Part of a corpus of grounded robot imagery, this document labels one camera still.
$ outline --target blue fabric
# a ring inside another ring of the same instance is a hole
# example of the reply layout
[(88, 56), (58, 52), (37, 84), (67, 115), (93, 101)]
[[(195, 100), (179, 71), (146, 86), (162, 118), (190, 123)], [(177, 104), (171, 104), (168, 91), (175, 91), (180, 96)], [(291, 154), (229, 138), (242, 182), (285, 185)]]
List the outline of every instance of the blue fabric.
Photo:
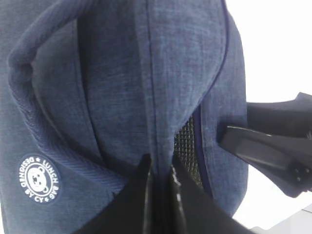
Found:
[[(54, 2), (0, 3), (0, 189), (9, 234), (71, 233), (113, 199), (58, 163), (57, 202), (38, 205), (20, 189), (20, 159), (42, 152), (10, 97), (5, 61)], [(125, 175), (150, 153), (163, 180), (174, 136), (200, 104), (207, 177), (215, 201), (233, 214), (246, 191), (247, 166), (216, 143), (217, 126), (246, 124), (241, 42), (229, 22), (221, 0), (99, 1), (78, 26), (70, 22), (38, 50), (32, 85), (40, 107), (69, 149)]]
[(201, 183), (203, 186), (203, 190), (209, 197), (213, 198), (213, 192), (211, 189), (210, 181), (208, 178), (208, 173), (206, 169), (206, 155), (203, 151), (203, 135), (201, 131), (201, 108), (200, 105), (196, 108), (193, 113), (194, 118), (194, 135), (195, 135), (195, 148), (198, 160), (198, 167), (200, 171)]
[(70, 148), (44, 115), (32, 85), (31, 62), (40, 46), (59, 28), (89, 12), (97, 4), (98, 0), (60, 0), (44, 11), (27, 28), (9, 55), (8, 84), (23, 121), (42, 153), (69, 170), (119, 192), (126, 179)]

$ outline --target bear logo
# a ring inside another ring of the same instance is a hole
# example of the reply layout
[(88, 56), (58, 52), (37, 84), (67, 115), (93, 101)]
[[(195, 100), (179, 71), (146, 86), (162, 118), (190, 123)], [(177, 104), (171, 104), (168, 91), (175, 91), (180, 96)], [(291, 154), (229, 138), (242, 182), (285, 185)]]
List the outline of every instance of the bear logo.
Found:
[(41, 155), (23, 158), (19, 166), (19, 183), (24, 193), (36, 203), (51, 203), (59, 196), (59, 173), (53, 163)]

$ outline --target circular logo patch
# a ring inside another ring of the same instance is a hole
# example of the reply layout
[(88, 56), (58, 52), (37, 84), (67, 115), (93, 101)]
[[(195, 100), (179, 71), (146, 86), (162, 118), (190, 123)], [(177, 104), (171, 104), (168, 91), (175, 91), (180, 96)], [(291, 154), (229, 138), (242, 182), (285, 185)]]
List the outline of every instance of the circular logo patch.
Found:
[(60, 190), (59, 173), (47, 158), (27, 155), (19, 166), (19, 182), (25, 194), (40, 204), (54, 201)]

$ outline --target black mesh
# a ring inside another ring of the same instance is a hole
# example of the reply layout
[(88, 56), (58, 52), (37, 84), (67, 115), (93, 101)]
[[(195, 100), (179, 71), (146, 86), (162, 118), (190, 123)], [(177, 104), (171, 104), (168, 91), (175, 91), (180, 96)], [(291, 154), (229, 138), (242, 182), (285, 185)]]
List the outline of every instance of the black mesh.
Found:
[(194, 120), (191, 117), (175, 136), (175, 154), (180, 158), (197, 185), (202, 187), (194, 140)]

